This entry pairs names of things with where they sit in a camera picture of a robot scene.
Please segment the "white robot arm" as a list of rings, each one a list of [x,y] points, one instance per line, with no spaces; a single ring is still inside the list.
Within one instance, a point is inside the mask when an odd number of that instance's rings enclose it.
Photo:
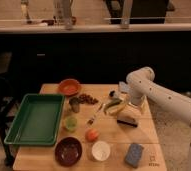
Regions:
[[[147,96],[157,104],[177,115],[191,127],[191,98],[169,90],[153,82],[155,73],[150,67],[130,72],[126,77],[129,85],[130,103],[140,106]],[[191,171],[191,141],[187,162],[187,171]]]

